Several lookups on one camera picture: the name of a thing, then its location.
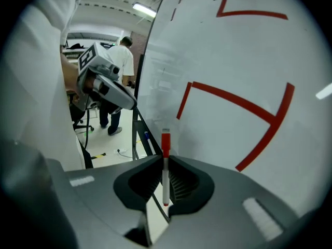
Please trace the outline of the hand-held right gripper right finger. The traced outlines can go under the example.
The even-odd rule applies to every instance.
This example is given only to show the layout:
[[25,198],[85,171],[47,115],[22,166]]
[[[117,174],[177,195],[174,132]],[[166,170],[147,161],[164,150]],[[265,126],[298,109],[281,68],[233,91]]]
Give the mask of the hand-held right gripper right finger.
[[155,249],[279,249],[298,216],[280,198],[239,172],[171,156],[170,173],[194,187],[169,208]]

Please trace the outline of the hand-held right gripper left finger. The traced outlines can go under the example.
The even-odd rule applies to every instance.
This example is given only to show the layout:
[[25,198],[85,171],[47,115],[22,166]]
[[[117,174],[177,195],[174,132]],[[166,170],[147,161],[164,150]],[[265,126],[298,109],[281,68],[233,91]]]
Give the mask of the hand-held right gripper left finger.
[[147,207],[161,178],[160,156],[108,167],[49,173],[77,249],[154,249]]

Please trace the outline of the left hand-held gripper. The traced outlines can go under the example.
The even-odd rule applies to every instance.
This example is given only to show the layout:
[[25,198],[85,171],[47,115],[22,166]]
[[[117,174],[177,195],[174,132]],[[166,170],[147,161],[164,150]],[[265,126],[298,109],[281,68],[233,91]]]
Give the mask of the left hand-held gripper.
[[[107,101],[109,112],[117,114],[122,109],[133,110],[137,100],[128,89],[118,83],[119,67],[117,67],[107,50],[94,43],[78,58],[79,101],[76,106],[80,110],[97,107],[100,99]],[[84,89],[88,75],[95,77],[93,89]]]

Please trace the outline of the blue cap whiteboard marker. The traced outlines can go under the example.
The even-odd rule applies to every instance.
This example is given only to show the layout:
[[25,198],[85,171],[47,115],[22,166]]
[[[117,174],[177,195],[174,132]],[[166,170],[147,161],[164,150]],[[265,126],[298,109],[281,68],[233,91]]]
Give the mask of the blue cap whiteboard marker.
[[149,137],[149,133],[148,133],[147,131],[145,131],[145,132],[144,132],[144,135],[145,135],[145,138],[146,138],[146,140],[147,140],[147,142],[148,142],[148,145],[149,145],[150,151],[151,151],[152,155],[154,155],[154,154],[155,154],[155,151],[154,151],[154,147],[153,147],[153,145],[152,145],[152,143],[151,143],[151,140],[150,140],[150,137]]

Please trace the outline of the red cap whiteboard marker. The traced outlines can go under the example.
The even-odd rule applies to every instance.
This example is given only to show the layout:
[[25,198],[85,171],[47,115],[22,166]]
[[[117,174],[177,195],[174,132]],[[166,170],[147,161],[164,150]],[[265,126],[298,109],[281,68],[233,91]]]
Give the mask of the red cap whiteboard marker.
[[170,202],[169,156],[171,150],[171,134],[169,129],[162,130],[161,149],[163,155],[162,203],[164,206],[168,206]]

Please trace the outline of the person's left forearm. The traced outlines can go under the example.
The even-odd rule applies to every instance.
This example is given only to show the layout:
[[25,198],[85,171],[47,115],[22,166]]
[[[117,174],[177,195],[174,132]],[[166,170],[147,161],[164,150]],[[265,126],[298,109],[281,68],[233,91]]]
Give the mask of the person's left forearm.
[[62,72],[63,72],[66,90],[78,93],[77,90],[78,67],[73,63],[69,62],[69,60],[63,53],[60,53],[60,58],[61,58],[61,66],[62,66]]

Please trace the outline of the large white whiteboard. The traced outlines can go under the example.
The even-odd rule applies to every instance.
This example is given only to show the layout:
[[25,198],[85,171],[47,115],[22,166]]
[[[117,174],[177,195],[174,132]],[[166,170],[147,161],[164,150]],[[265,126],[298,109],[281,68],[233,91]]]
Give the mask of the large white whiteboard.
[[225,11],[286,14],[217,18],[222,0],[162,0],[150,30],[138,109],[153,137],[171,134],[171,154],[223,168],[236,166],[270,125],[200,82],[238,95],[275,115],[286,84],[295,86],[287,114],[263,152],[241,173],[297,214],[318,207],[332,179],[332,50],[299,0],[228,0]]

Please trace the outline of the person's black trousers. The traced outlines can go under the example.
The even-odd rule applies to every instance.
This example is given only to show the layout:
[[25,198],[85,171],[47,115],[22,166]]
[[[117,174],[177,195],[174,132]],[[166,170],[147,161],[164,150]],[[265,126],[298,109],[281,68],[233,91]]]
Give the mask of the person's black trousers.
[[78,154],[80,157],[82,169],[93,169],[91,155],[84,148],[83,144],[80,142],[78,137],[76,137],[76,144],[77,144],[77,149],[78,149]]

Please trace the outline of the black office chair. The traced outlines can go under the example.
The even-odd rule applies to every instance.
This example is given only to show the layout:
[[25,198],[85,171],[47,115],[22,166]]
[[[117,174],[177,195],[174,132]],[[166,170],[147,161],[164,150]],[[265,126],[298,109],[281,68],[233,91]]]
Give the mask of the black office chair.
[[70,109],[70,115],[73,122],[73,129],[83,129],[87,128],[91,131],[94,131],[94,127],[91,125],[80,125],[80,123],[83,123],[82,117],[85,115],[85,111],[81,111],[74,103],[74,92],[73,91],[67,91],[67,98],[69,103],[69,109]]

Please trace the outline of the background storage shelving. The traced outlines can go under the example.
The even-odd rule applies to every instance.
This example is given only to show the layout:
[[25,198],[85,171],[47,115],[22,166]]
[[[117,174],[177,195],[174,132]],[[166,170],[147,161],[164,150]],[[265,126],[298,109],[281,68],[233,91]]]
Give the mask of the background storage shelving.
[[71,62],[76,63],[78,57],[94,43],[101,45],[106,50],[118,45],[123,38],[124,31],[116,33],[95,33],[89,31],[71,31],[68,33],[63,53]]

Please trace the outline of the operator in white coat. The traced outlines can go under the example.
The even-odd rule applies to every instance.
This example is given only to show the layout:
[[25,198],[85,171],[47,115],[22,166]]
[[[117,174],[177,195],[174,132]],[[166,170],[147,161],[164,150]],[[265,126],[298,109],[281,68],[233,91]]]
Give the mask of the operator in white coat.
[[80,0],[33,0],[0,56],[0,138],[39,150],[65,171],[81,170],[61,66]]

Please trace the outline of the ceiling light panel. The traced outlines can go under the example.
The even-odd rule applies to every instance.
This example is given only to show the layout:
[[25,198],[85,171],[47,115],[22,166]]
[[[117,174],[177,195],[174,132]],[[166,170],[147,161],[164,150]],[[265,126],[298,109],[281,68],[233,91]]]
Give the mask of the ceiling light panel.
[[144,13],[144,14],[152,17],[152,18],[154,18],[157,14],[154,10],[152,10],[152,9],[148,8],[147,6],[144,6],[140,3],[135,3],[133,5],[133,9],[135,9],[137,11],[140,11],[140,12],[142,12],[142,13]]

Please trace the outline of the red tape check mark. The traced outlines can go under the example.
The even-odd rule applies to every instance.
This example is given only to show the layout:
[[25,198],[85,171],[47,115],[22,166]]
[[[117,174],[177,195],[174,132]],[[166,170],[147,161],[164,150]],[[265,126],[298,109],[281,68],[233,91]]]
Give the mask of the red tape check mark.
[[216,14],[217,18],[221,17],[229,17],[229,16],[265,16],[265,17],[273,17],[279,18],[283,20],[288,20],[286,14],[279,12],[271,12],[271,11],[261,11],[261,10],[236,10],[236,11],[225,11],[226,4],[228,0],[222,0],[218,12]]

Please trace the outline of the red tape bracket mark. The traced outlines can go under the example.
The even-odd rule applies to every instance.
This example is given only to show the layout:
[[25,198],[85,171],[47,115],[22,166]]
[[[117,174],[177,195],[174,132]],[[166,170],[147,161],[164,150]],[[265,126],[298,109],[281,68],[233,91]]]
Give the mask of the red tape bracket mark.
[[262,107],[250,102],[247,99],[244,99],[238,95],[233,93],[227,92],[222,89],[218,89],[212,87],[210,85],[202,84],[200,82],[188,82],[186,90],[184,92],[181,104],[179,106],[176,118],[180,119],[185,108],[186,101],[188,99],[190,89],[196,88],[201,91],[210,93],[212,95],[218,96],[224,100],[227,100],[235,105],[244,108],[245,110],[249,111],[250,113],[256,115],[257,117],[261,118],[265,122],[267,122],[270,127],[262,137],[262,139],[257,143],[257,145],[253,148],[253,150],[236,166],[236,170],[242,172],[246,169],[268,146],[271,142],[275,134],[277,133],[278,129],[280,128],[287,111],[290,107],[293,94],[295,91],[295,86],[290,83],[286,84],[286,88],[279,106],[279,109],[275,115],[271,114],[267,110],[263,109]]

